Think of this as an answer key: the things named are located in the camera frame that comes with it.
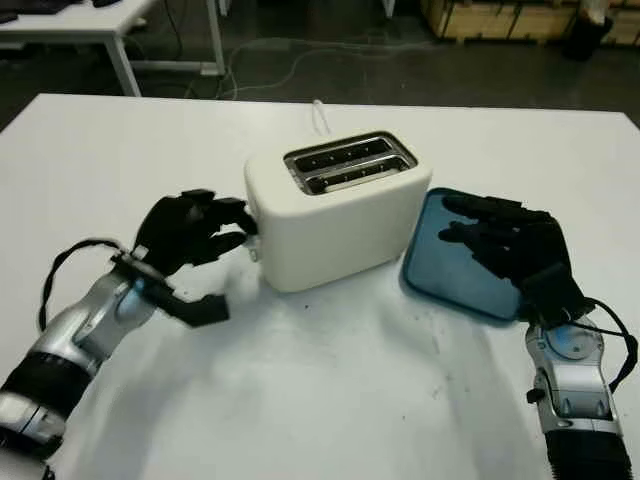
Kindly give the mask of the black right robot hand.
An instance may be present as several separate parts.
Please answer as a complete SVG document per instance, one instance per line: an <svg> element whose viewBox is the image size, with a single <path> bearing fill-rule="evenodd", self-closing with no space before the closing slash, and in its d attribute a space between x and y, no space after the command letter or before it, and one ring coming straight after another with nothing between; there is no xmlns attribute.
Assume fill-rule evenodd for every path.
<svg viewBox="0 0 640 480"><path fill-rule="evenodd" d="M464 219L451 221L438 233L439 239L465 246L496 277L521 287L544 273L571 273L564 233L549 212L466 193L448 194L442 205Z"/></svg>

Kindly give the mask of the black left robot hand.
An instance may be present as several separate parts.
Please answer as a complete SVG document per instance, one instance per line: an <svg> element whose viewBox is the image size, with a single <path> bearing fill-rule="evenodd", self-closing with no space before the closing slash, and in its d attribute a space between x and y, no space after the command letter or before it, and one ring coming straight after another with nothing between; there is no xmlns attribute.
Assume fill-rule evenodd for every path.
<svg viewBox="0 0 640 480"><path fill-rule="evenodd" d="M215 262L258 234L246 205L207 189L164 196L142 221L134 247L145 249L143 261L165 276L185 265Z"/></svg>

